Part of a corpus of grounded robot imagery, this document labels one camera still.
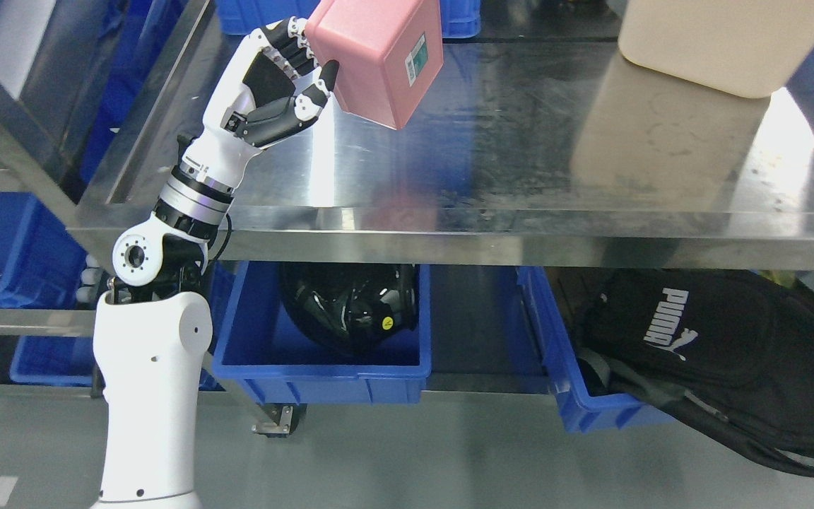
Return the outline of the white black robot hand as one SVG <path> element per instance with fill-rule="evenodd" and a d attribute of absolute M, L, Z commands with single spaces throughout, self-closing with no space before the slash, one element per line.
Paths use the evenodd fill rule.
<path fill-rule="evenodd" d="M 317 122 L 338 70 L 335 60 L 317 63 L 306 18 L 254 29 L 233 52 L 201 118 L 203 132 L 172 174 L 232 194 L 251 159 Z"/>

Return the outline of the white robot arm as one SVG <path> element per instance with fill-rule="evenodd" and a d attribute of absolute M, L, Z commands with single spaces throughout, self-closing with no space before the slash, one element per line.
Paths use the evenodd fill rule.
<path fill-rule="evenodd" d="M 213 338 L 201 277 L 243 175 L 244 164 L 180 163 L 148 217 L 115 241 L 93 333 L 109 410 L 95 508 L 201 507 L 195 421 Z"/>

